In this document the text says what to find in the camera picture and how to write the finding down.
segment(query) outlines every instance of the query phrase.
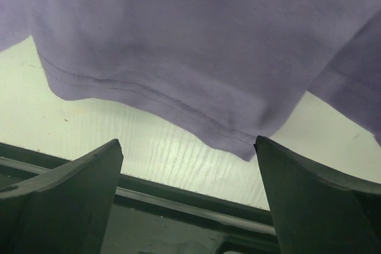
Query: dark metal frame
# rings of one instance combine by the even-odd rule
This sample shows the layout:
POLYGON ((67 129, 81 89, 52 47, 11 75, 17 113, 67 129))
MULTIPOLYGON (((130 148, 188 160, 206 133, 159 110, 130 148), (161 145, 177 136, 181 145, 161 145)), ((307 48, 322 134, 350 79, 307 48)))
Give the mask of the dark metal frame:
MULTIPOLYGON (((0 174, 20 180, 69 162, 0 143, 0 174)), ((272 218, 265 211, 175 187, 120 175, 114 204, 218 231, 225 239, 217 253, 280 253, 272 218)))

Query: lavender t-shirt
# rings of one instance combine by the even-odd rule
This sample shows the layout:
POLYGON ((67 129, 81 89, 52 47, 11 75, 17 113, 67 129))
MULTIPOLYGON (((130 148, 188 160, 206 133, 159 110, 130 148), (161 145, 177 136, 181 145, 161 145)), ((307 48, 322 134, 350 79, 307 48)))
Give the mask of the lavender t-shirt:
POLYGON ((0 0, 52 91, 156 114, 249 160, 306 90, 381 142, 381 0, 0 0))

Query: white panel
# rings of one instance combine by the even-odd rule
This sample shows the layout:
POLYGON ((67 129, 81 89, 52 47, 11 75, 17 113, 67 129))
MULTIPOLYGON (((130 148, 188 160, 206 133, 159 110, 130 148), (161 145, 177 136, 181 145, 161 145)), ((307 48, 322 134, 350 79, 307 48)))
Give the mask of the white panel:
MULTIPOLYGON (((75 159, 118 138, 122 172, 268 209, 257 160, 204 145, 147 112, 116 102, 66 102, 46 83, 32 39, 0 53, 0 141, 75 159)), ((307 93, 277 142, 345 173, 381 183, 381 148, 373 136, 307 93)))

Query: purple fabric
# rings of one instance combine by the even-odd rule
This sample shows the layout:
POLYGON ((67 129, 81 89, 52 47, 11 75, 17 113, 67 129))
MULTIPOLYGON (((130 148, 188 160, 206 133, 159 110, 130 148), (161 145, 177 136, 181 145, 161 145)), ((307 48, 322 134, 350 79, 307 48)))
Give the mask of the purple fabric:
POLYGON ((24 0, 0 0, 0 51, 30 36, 24 0))
POLYGON ((381 0, 0 1, 6 37, 20 25, 3 14, 22 18, 25 9, 49 85, 63 99, 149 111, 245 160, 256 136, 277 131, 309 87, 381 131, 372 72, 379 75, 379 52, 351 51, 361 49, 356 37, 381 0))

